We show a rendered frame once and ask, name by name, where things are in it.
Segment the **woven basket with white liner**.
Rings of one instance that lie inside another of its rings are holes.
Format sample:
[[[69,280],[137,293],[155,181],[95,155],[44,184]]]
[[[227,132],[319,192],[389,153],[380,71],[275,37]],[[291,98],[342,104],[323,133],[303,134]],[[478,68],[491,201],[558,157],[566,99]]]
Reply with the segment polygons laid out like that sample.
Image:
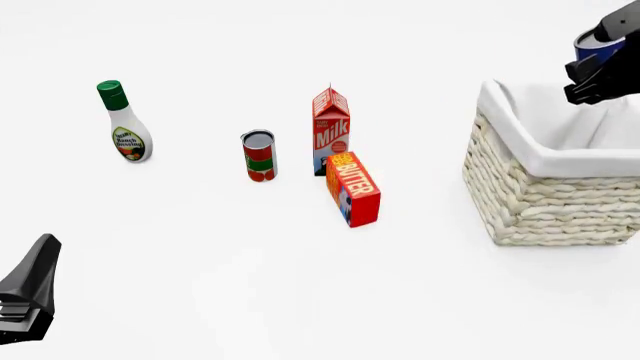
[[[497,245],[616,245],[640,232],[640,95],[570,104],[487,80],[463,179]]]

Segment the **red butter box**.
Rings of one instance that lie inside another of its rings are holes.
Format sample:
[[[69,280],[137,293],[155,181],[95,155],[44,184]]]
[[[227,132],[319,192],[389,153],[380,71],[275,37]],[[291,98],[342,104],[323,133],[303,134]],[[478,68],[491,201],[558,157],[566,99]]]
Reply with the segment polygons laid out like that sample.
[[[328,157],[326,184],[349,227],[377,221],[381,191],[354,152]]]

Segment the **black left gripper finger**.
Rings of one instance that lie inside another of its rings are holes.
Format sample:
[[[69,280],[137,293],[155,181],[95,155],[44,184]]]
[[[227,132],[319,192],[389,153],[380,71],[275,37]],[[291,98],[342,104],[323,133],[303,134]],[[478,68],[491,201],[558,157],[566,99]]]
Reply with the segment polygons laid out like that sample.
[[[0,281],[0,301],[28,303],[32,308],[54,312],[54,278],[61,242],[45,233],[23,260]]]

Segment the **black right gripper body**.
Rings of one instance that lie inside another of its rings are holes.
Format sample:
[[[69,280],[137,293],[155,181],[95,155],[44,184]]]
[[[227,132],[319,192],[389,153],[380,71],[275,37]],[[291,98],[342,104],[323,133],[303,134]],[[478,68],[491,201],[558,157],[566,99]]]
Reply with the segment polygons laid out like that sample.
[[[627,37],[624,46],[605,62],[601,74],[602,98],[640,94],[640,37]]]

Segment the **ranch dressing bottle green cap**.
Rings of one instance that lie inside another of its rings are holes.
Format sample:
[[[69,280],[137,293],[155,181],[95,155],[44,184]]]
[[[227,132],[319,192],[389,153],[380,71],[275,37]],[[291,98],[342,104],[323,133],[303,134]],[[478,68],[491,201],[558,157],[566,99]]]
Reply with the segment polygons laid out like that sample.
[[[153,140],[146,126],[129,104],[121,83],[106,80],[97,85],[99,95],[111,119],[111,139],[127,161],[141,163],[151,157]]]

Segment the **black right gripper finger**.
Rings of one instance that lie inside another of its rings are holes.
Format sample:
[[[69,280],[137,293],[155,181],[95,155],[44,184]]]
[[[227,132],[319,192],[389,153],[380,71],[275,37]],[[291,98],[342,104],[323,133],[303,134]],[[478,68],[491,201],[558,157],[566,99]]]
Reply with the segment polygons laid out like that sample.
[[[565,65],[566,73],[572,82],[584,82],[601,68],[600,59],[591,54]]]
[[[615,80],[591,80],[579,85],[564,87],[564,93],[570,104],[598,104],[618,98],[618,82]]]

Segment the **blue tin with white top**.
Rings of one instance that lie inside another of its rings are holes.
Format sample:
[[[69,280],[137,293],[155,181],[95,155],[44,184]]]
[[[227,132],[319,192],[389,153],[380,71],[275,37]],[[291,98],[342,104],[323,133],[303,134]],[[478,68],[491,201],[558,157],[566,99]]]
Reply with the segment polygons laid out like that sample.
[[[576,38],[573,45],[578,61],[595,55],[600,62],[605,62],[625,44],[625,38],[615,41],[598,41],[594,36],[595,29],[590,29]]]

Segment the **red and green tomato tin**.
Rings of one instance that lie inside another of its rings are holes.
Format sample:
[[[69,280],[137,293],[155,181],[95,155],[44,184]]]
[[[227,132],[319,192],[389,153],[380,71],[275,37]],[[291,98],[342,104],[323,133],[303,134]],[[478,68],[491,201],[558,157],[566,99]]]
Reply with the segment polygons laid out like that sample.
[[[254,182],[268,182],[278,173],[275,137],[270,131],[256,129],[241,136],[247,173]]]

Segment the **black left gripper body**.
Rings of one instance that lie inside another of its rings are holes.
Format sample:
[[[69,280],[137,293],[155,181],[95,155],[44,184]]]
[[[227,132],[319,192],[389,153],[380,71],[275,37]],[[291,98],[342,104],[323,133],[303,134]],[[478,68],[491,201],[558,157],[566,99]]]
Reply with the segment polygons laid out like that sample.
[[[0,345],[41,341],[53,316],[31,302],[10,294],[0,294]]]

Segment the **red and white milk carton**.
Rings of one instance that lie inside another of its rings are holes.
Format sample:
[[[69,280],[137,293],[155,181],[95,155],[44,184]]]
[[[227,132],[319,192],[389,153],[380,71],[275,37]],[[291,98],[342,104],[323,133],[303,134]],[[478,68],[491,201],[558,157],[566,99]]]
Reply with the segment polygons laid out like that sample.
[[[329,87],[313,99],[312,119],[314,176],[325,176],[328,157],[349,149],[347,99]]]

